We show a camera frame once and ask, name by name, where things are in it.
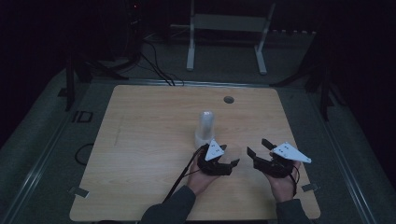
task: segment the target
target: person's left hand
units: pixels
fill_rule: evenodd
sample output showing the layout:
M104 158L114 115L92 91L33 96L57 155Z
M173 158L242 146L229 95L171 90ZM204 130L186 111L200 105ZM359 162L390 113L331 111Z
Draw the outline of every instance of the person's left hand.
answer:
M190 166L189 180L187 181L187 187L189 187L195 196L198 196L204 192L207 187L217 178L219 175L206 175L202 171L198 171L198 157L201 152L195 157L192 165Z

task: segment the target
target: wooden tabletop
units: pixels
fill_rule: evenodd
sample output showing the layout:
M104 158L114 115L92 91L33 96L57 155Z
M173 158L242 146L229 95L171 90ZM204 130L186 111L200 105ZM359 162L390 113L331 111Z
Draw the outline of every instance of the wooden tabletop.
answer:
M226 104L225 96L234 102ZM241 161L197 198L189 220L276 219L270 185L253 169L246 151L250 147L270 160L262 138L298 148L277 92L164 86L115 88L79 186L90 194L76 196L71 219L140 220L151 205L161 203L195 150L194 131L204 110L215 115L217 142L228 146L224 162ZM308 217L317 218L314 192L301 189L309 184L304 165L300 175L295 198L302 200Z

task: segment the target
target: hand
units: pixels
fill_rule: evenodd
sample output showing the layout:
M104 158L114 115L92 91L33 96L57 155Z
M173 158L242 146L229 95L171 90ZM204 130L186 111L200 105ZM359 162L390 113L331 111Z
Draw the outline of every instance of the hand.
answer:
M189 180L187 181L187 187L194 192L195 196L204 192L215 179L219 178L219 175L206 175L202 171L198 171L199 156L200 153L195 157L192 165L190 166L190 173L195 173L189 175Z
M295 161L293 164L297 169L300 168L301 163ZM297 170L293 169L291 175L296 179ZM274 198L277 203L283 203L285 201L292 200L294 197L294 182L290 176L285 178L274 178L270 175L265 174L271 185L271 191L273 192Z

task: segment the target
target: sleeve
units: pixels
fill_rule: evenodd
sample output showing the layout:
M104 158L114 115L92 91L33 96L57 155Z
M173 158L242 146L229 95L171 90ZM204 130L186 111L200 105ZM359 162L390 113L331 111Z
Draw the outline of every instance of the sleeve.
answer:
M276 215L278 224L310 224L311 221L306 216L301 201L293 199L276 204Z
M195 194L187 186L181 187L165 203L151 206L140 224L182 224L195 203Z

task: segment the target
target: white stand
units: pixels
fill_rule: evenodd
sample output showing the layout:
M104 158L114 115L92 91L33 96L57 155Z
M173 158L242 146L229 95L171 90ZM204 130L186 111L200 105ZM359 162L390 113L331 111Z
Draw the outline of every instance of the white stand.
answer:
M211 30L228 30L228 31L246 31L246 32L261 32L262 38L258 45L254 47L256 53L257 64L259 66L260 74L266 75L267 69L265 67L264 58L262 57L262 47L264 45L265 37L268 34L268 28L271 24L271 19L275 10L275 3L271 5L269 13L266 18L259 17L241 17L241 16L223 16L223 15L207 15L195 14L194 0L191 0L191 18L190 18L190 45L187 56L187 70L194 69L194 54L195 54L195 29L211 29Z

